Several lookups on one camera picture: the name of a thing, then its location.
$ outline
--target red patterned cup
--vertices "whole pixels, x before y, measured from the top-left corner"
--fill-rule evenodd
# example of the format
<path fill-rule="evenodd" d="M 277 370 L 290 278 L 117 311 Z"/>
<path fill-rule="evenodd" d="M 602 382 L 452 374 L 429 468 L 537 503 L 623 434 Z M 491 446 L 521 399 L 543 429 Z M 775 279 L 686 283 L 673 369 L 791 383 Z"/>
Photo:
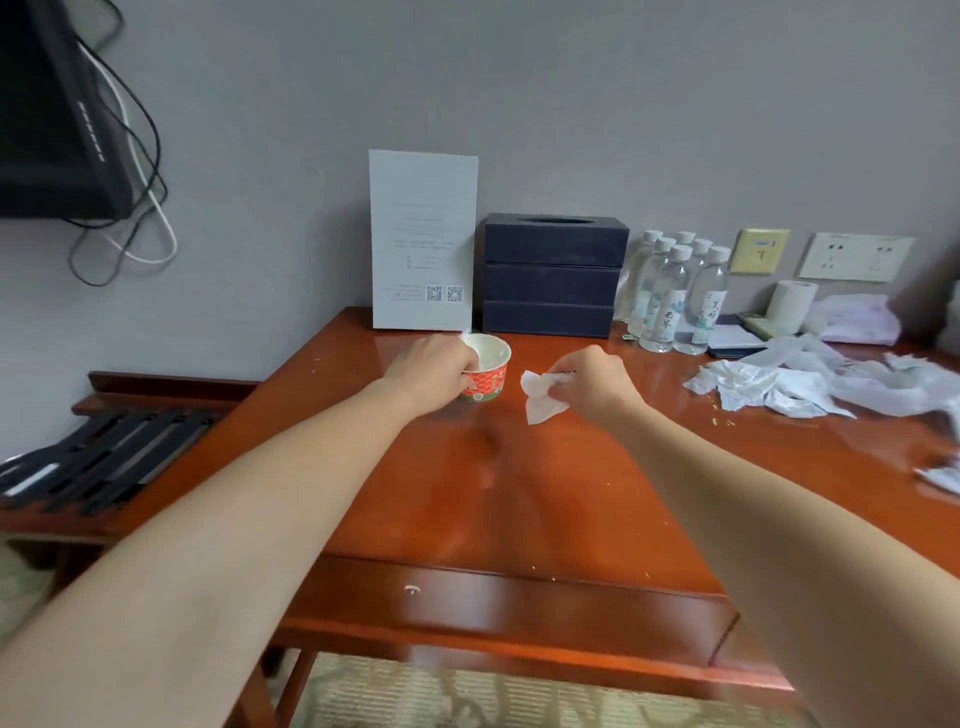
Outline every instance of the red patterned cup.
<path fill-rule="evenodd" d="M 507 377 L 510 345 L 488 333 L 465 333 L 461 338 L 480 357 L 480 368 L 464 372 L 470 377 L 470 386 L 460 393 L 461 400 L 492 400 L 501 390 Z"/>

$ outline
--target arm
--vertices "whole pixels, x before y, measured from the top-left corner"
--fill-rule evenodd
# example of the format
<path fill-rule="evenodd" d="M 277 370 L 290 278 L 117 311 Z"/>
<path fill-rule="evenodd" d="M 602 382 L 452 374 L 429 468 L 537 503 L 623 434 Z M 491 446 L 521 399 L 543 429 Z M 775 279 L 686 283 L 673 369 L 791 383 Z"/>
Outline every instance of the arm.
<path fill-rule="evenodd" d="M 647 406 L 618 356 L 593 346 L 551 371 L 575 373 L 551 396 L 630 452 L 827 728 L 956 725 L 960 581 Z"/>
<path fill-rule="evenodd" d="M 0 725 L 222 726 L 373 467 L 475 359 L 456 337 L 420 340 L 133 533 L 0 657 Z"/>

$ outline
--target water bottle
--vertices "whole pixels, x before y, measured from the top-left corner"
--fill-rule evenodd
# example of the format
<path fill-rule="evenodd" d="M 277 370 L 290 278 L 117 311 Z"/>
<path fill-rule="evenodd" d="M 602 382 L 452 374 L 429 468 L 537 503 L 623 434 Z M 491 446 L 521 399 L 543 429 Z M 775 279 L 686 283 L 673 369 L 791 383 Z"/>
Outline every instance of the water bottle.
<path fill-rule="evenodd" d="M 617 282 L 616 301 L 614 302 L 613 319 L 615 321 L 630 321 L 630 314 L 634 310 L 636 298 L 636 280 L 640 275 L 643 263 L 653 254 L 654 246 L 663 237 L 663 231 L 644 231 L 640 244 L 630 255 L 630 259 L 620 272 L 622 281 Z"/>
<path fill-rule="evenodd" d="M 697 279 L 697 274 L 706 265 L 707 251 L 712 245 L 713 241 L 704 237 L 698 237 L 693 241 L 693 255 L 690 256 L 690 262 L 686 266 L 690 272 L 690 285 L 693 285 L 693 281 Z"/>
<path fill-rule="evenodd" d="M 654 244 L 654 254 L 646 259 L 643 267 L 636 276 L 634 303 L 630 309 L 630 318 L 627 319 L 627 331 L 633 338 L 639 338 L 643 331 L 643 322 L 647 317 L 647 304 L 650 302 L 650 292 L 654 288 L 654 281 L 660 269 L 666 265 L 666 257 L 677 241 L 672 237 L 662 237 Z"/>
<path fill-rule="evenodd" d="M 729 259 L 730 248 L 716 246 L 707 251 L 707 265 L 693 281 L 686 297 L 684 314 L 693 330 L 677 334 L 673 348 L 678 352 L 697 354 L 707 350 L 710 332 L 727 296 L 729 274 L 724 266 Z"/>
<path fill-rule="evenodd" d="M 639 341 L 640 346 L 648 352 L 663 353 L 673 349 L 677 324 L 684 316 L 686 287 L 690 278 L 686 265 L 692 253 L 688 245 L 673 246 L 667 264 L 654 282 Z"/>

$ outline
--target tissue box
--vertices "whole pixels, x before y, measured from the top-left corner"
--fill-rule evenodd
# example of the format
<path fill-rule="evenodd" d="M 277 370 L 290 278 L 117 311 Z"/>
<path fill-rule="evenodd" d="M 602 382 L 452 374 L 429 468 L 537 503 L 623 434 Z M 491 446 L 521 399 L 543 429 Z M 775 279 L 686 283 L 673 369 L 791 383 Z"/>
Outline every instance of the tissue box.
<path fill-rule="evenodd" d="M 606 339 L 613 321 L 611 305 L 485 301 L 483 330 L 487 333 L 540 333 Z"/>
<path fill-rule="evenodd" d="M 487 263 L 486 301 L 613 305 L 617 268 Z"/>
<path fill-rule="evenodd" d="M 491 213 L 484 227 L 488 263 L 588 265 L 619 269 L 630 229 L 612 217 Z"/>

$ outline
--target hand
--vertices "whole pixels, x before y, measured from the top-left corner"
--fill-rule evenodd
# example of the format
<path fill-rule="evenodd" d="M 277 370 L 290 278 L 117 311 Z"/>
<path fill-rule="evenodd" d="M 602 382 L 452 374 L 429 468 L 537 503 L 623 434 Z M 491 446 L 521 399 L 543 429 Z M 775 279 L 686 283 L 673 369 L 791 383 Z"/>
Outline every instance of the hand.
<path fill-rule="evenodd" d="M 465 369 L 477 369 L 477 352 L 459 336 L 435 333 L 414 342 L 387 367 L 383 381 L 411 406 L 419 417 L 440 409 L 470 386 Z"/>
<path fill-rule="evenodd" d="M 630 381 L 623 359 L 596 344 L 569 353 L 550 367 L 550 373 L 571 372 L 573 379 L 555 384 L 550 397 L 565 401 L 582 417 L 600 422 L 617 406 L 643 398 Z"/>

